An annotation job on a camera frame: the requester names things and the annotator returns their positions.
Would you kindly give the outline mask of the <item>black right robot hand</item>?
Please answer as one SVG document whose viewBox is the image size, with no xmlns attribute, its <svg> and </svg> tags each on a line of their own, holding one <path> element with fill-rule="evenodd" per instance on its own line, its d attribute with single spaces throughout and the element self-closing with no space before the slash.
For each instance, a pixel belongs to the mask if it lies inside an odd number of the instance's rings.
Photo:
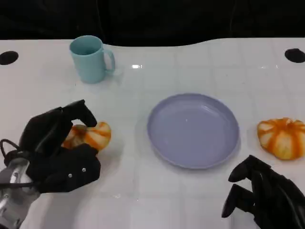
<svg viewBox="0 0 305 229">
<path fill-rule="evenodd" d="M 222 218 L 238 208 L 251 213 L 261 229 L 303 229 L 305 196 L 293 181 L 250 155 L 228 178 L 233 185 L 222 210 Z"/>
</svg>

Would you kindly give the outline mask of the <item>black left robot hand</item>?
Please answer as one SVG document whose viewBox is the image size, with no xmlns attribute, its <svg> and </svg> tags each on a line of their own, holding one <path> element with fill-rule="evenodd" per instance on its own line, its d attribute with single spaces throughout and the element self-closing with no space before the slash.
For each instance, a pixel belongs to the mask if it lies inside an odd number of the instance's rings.
<svg viewBox="0 0 305 229">
<path fill-rule="evenodd" d="M 100 177 L 98 150 L 83 143 L 72 149 L 62 143 L 74 120 L 93 127 L 97 121 L 84 100 L 32 117 L 24 128 L 19 147 L 29 156 L 27 175 L 40 193 L 70 192 Z"/>
</svg>

